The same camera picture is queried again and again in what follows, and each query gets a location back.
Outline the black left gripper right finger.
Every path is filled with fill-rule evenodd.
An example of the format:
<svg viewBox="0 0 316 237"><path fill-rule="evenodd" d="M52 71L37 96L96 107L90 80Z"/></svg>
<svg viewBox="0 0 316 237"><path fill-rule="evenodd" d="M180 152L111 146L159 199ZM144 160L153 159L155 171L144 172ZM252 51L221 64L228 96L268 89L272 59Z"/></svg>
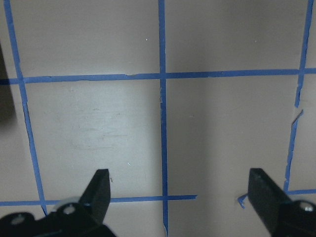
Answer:
<svg viewBox="0 0 316 237"><path fill-rule="evenodd" d="M251 168L248 199L272 237L314 237L316 205L292 200L261 168Z"/></svg>

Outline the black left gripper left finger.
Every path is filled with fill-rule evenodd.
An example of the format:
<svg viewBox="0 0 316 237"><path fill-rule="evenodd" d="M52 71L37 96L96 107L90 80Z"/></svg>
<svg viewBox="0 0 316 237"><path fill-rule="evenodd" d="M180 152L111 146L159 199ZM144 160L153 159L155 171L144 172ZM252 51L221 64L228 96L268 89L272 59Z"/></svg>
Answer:
<svg viewBox="0 0 316 237"><path fill-rule="evenodd" d="M41 219L29 212L15 212L0 220L2 237L113 237L103 223L111 200L107 169L98 169L80 197L59 201Z"/></svg>

